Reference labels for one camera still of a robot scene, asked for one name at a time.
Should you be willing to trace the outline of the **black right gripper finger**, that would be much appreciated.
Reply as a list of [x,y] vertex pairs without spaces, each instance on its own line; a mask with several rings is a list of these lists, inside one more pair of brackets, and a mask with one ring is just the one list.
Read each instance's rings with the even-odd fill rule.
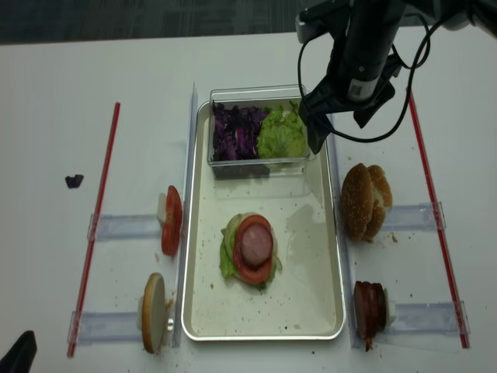
[[36,337],[32,330],[24,332],[1,359],[1,373],[29,373],[37,353]]

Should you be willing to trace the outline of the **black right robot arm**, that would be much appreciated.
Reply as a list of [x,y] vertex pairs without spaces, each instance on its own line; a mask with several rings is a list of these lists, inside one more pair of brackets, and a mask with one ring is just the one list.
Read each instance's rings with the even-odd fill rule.
[[[296,33],[6,45],[1,49],[1,370],[36,372],[494,372],[496,370],[496,4],[447,1],[429,30],[402,29],[403,1],[327,1]],[[421,263],[419,235],[391,245],[389,291],[422,290],[465,305],[471,335],[456,354],[354,350],[286,341],[193,342],[149,354],[141,341],[77,345],[71,314],[135,302],[159,243],[93,245],[89,216],[150,211],[181,187],[193,92],[304,87],[313,152],[334,138],[349,161],[372,163],[421,131],[440,185],[448,250]]]

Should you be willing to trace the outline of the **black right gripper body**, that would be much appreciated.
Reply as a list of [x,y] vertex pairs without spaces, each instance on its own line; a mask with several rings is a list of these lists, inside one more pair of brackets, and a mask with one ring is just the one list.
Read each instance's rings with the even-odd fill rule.
[[401,69],[396,54],[333,54],[325,77],[301,100],[299,114],[352,111],[370,117],[395,95],[390,79]]

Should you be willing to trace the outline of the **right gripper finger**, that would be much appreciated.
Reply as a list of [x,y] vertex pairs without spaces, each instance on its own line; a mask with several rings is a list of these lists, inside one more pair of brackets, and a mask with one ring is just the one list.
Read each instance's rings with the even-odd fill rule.
[[364,128],[374,113],[373,109],[356,110],[353,112],[353,118],[360,128]]
[[308,129],[308,146],[318,154],[330,134],[330,121],[323,113],[309,113],[304,122]]

